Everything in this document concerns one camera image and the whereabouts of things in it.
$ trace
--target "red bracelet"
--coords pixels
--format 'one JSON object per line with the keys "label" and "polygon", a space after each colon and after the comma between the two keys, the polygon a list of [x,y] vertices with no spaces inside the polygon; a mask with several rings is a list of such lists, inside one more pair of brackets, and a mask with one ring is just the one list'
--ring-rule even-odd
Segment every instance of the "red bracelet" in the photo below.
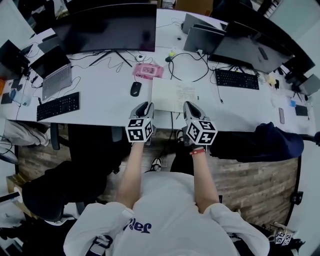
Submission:
{"label": "red bracelet", "polygon": [[196,155],[196,154],[200,154],[206,152],[206,150],[204,148],[198,149],[198,150],[194,150],[190,152],[190,155]]}

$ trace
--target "notebook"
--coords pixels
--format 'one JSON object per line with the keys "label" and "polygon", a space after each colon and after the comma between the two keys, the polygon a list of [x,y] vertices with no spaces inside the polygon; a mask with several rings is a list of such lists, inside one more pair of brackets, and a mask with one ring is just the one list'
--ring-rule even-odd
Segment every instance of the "notebook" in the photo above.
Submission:
{"label": "notebook", "polygon": [[151,101],[155,110],[184,112],[186,101],[198,104],[196,87],[191,82],[168,80],[154,77]]}

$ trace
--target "black and white sneaker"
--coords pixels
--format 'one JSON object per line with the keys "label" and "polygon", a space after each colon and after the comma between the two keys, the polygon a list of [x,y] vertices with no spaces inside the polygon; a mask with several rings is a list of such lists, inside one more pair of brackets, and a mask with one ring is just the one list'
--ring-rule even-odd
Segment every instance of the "black and white sneaker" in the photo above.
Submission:
{"label": "black and white sneaker", "polygon": [[152,160],[150,171],[159,172],[161,171],[161,158],[155,157]]}
{"label": "black and white sneaker", "polygon": [[178,143],[184,142],[184,132],[182,130],[177,130],[175,136]]}

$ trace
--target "black pants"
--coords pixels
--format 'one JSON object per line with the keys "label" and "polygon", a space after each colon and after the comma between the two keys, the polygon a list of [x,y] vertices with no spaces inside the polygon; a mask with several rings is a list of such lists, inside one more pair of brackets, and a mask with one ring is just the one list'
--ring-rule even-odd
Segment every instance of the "black pants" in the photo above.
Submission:
{"label": "black pants", "polygon": [[170,172],[194,175],[194,161],[190,155],[189,148],[181,141],[175,145],[175,158]]}

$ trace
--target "gray wood plank floor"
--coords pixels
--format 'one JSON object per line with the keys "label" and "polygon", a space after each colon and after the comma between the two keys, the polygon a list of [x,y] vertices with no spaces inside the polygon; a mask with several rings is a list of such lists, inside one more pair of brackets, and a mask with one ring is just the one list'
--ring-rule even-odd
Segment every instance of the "gray wood plank floor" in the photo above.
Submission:
{"label": "gray wood plank floor", "polygon": [[[142,158],[142,172],[148,171],[152,159],[159,156],[170,132],[159,131],[151,144],[146,146]],[[173,141],[167,144],[168,154],[162,157],[162,172],[169,172],[175,158]],[[29,179],[36,179],[45,170],[54,168],[66,160],[71,160],[69,148],[19,147],[19,171]],[[298,159],[280,162],[240,163],[236,160],[218,159],[207,152],[209,168],[223,203],[231,210],[240,209],[241,216],[248,222],[262,225],[273,222],[284,223],[290,208],[290,196],[294,191],[298,169]],[[118,174],[107,177],[107,186],[99,197],[102,201],[112,201],[119,180],[125,170],[124,159]]]}

